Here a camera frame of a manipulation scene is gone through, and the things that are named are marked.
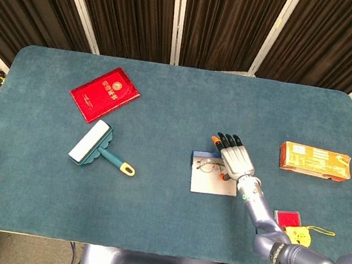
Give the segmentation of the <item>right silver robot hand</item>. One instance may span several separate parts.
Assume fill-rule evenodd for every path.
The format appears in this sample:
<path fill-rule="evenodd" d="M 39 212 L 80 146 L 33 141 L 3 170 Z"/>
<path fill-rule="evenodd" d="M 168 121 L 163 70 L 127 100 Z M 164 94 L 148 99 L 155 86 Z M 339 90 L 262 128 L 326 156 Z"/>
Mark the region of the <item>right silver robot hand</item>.
<path fill-rule="evenodd" d="M 230 178 L 238 181 L 241 177 L 254 175 L 255 167 L 238 135 L 224 135 L 219 132 L 217 136 L 213 135 L 211 139 L 220 152 L 227 171 L 224 179 Z"/>

